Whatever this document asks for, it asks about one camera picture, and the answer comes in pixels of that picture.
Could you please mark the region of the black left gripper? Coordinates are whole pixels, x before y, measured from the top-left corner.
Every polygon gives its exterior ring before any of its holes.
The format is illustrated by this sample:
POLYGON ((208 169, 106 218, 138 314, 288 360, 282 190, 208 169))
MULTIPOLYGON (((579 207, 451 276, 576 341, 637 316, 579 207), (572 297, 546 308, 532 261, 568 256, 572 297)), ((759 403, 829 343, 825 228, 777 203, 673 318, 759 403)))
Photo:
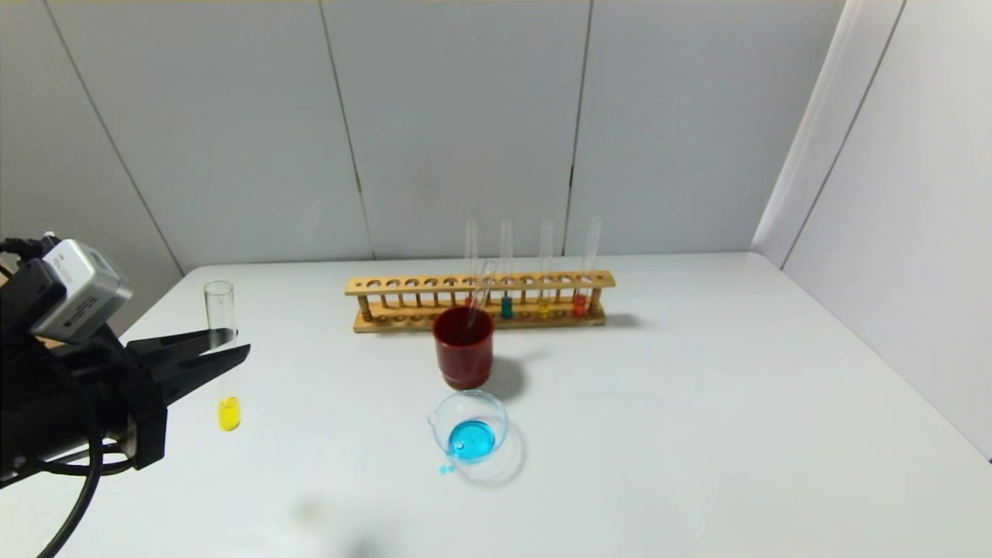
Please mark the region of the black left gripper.
POLYGON ((149 465, 164 453, 167 406, 244 363, 251 345, 218 328, 160 338, 88 340, 46 347, 18 340, 9 350, 9 472, 84 473, 57 456, 105 438, 129 460, 149 465))

